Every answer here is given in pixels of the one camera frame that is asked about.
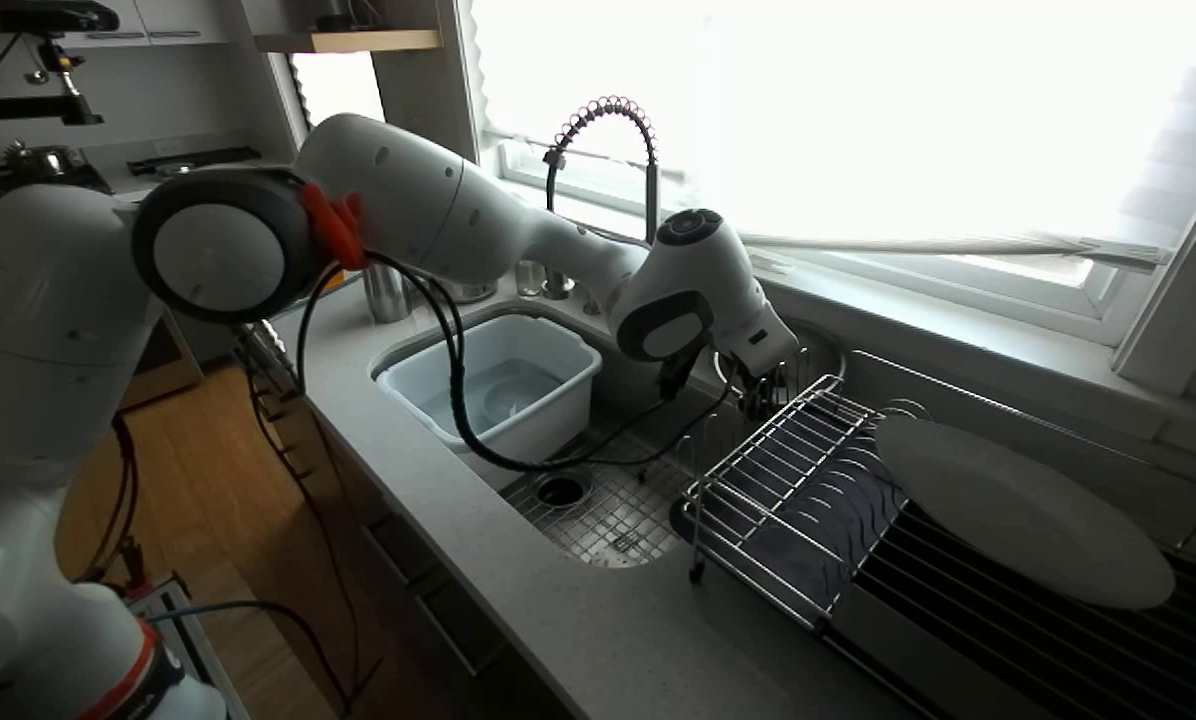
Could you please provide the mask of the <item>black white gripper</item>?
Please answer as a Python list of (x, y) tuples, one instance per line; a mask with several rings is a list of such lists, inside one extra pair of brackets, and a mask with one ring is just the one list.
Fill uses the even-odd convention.
[(796, 346), (789, 355), (780, 355), (768, 372), (749, 372), (740, 355), (714, 354), (714, 376), (737, 396), (746, 417), (774, 417), (801, 393), (801, 364), (808, 359), (808, 350)]

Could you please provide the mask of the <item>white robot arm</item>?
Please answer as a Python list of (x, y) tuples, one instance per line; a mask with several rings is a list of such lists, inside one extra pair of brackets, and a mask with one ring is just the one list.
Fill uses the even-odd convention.
[(329, 269), (372, 260), (491, 283), (523, 260), (594, 287), (618, 350), (701, 350), (774, 376), (796, 332), (746, 242), (680, 209), (639, 244), (515, 202), (460, 154), (367, 115), (322, 120), (284, 165), (212, 165), (137, 202), (79, 185), (0, 197), (0, 720), (224, 720), (120, 594), (55, 566), (67, 486), (164, 321), (242, 332)]

